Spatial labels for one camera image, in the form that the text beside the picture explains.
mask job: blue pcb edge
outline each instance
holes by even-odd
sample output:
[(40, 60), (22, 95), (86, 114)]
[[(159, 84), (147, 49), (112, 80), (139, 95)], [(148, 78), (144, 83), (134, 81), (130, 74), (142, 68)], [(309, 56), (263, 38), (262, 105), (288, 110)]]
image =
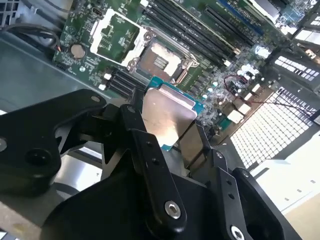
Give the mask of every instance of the blue pcb edge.
[(244, 24), (246, 24), (249, 28), (254, 30), (256, 33), (263, 35), (264, 31), (262, 31), (259, 27), (251, 24), (241, 13), (239, 13), (236, 9), (234, 9), (231, 5), (229, 5), (224, 0), (218, 0), (219, 3), (221, 3), (226, 9), (228, 9), (234, 16), (239, 18)]
[[(194, 97), (192, 97), (192, 96), (190, 96), (189, 94), (181, 91), (179, 88), (171, 85), (170, 83), (163, 81), (161, 78), (159, 78), (159, 77), (157, 77), (157, 76), (154, 76), (154, 77), (151, 79), (149, 85), (147, 86), (147, 89), (149, 89), (149, 88), (159, 89), (162, 85), (166, 85), (166, 86), (168, 86), (169, 88), (173, 89), (174, 91), (182, 94), (182, 95), (185, 96), (186, 98), (194, 101), (194, 102), (195, 102), (195, 105), (193, 106), (192, 110), (195, 111), (197, 115), (199, 115), (199, 114), (202, 112), (202, 110), (204, 109), (204, 105), (203, 105), (201, 102), (199, 102), (198, 100), (196, 100)], [(172, 146), (163, 145), (161, 148), (162, 148), (163, 150), (165, 150), (165, 151), (169, 151), (169, 150), (172, 148)]]

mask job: motherboard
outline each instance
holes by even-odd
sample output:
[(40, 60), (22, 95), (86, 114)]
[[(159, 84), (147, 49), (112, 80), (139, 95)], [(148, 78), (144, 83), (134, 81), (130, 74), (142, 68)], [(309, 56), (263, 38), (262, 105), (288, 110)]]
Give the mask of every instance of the motherboard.
[(261, 67), (291, 45), (290, 32), (317, 1), (253, 2), (87, 0), (69, 15), (53, 61), (111, 97), (158, 77), (202, 101), (198, 118), (213, 125), (225, 120), (227, 103), (270, 84)]

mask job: green circuit board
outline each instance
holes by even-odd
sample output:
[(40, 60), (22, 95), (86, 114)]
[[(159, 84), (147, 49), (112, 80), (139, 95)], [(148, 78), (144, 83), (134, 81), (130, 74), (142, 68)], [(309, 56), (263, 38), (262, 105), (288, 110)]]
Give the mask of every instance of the green circuit board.
[[(292, 21), (294, 14), (289, 8), (285, 11)], [(143, 42), (139, 55), (127, 61), (145, 41), (141, 34), (146, 32), (152, 33), (152, 40)], [(53, 62), (98, 91), (106, 94), (108, 88), (100, 85), (106, 83), (110, 69), (131, 75), (144, 86), (157, 76), (202, 100), (205, 109), (200, 117), (211, 121), (216, 117), (211, 111), (215, 99), (234, 98), (224, 77), (246, 65), (260, 69), (265, 57), (257, 54), (257, 47), (272, 52), (289, 40), (247, 0), (87, 0), (79, 13), (69, 15), (60, 41), (62, 51), (56, 51)], [(71, 51), (74, 45), (83, 47), (79, 58)], [(162, 55), (155, 54), (159, 45)], [(108, 91), (108, 95), (118, 93)]]

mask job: red cable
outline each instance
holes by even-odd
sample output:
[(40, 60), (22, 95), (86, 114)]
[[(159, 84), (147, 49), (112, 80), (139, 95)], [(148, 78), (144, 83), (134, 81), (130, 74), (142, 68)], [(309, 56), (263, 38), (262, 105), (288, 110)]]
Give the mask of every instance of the red cable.
[[(225, 89), (230, 93), (231, 91), (229, 90), (229, 87), (227, 85), (227, 82), (226, 80), (228, 78), (231, 78), (231, 77), (235, 77), (235, 78), (241, 78), (241, 79), (244, 79), (244, 77), (242, 76), (239, 76), (239, 75), (228, 75), (226, 76), (224, 79), (223, 79), (223, 82), (224, 82), (224, 86), (225, 86)], [(310, 111), (310, 110), (305, 110), (305, 109), (301, 109), (300, 107), (298, 106), (293, 106), (293, 105), (289, 105), (289, 104), (285, 104), (285, 103), (280, 103), (280, 102), (267, 102), (267, 101), (246, 101), (246, 100), (243, 100), (242, 98), (238, 97), (238, 96), (235, 96), (235, 98), (237, 99), (240, 99), (242, 102), (244, 103), (250, 103), (250, 104), (273, 104), (273, 105), (281, 105), (281, 106), (285, 106), (285, 107), (288, 107), (288, 108), (294, 108), (294, 109), (298, 109), (300, 111), (303, 111), (303, 112), (306, 112), (306, 113), (315, 113), (316, 111)]]

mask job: perforated metal panel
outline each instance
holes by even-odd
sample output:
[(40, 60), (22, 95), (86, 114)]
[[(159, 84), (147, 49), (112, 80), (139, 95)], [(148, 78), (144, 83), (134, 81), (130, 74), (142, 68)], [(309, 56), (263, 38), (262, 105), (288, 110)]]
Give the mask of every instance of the perforated metal panel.
[(16, 22), (20, 0), (0, 0), (0, 27)]
[(313, 123), (315, 111), (307, 103), (280, 88), (267, 102), (300, 107), (301, 110), (275, 104), (263, 104), (231, 137), (245, 167), (272, 159)]

